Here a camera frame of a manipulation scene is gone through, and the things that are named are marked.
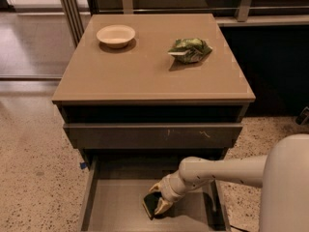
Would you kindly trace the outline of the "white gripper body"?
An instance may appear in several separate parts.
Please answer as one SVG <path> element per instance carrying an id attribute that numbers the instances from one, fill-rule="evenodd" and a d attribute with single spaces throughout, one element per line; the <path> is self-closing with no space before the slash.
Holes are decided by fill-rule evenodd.
<path id="1" fill-rule="evenodd" d="M 176 203 L 187 193 L 186 185 L 178 173 L 168 174 L 159 184 L 162 197 L 169 202 Z"/>

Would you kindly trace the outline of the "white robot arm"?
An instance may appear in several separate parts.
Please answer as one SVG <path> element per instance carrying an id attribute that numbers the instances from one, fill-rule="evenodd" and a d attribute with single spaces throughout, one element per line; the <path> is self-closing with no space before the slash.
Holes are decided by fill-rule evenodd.
<path id="1" fill-rule="evenodd" d="M 309 232 L 309 135 L 280 140 L 265 156 L 209 160 L 188 157 L 143 200 L 150 218 L 212 180 L 260 188 L 259 232 Z"/>

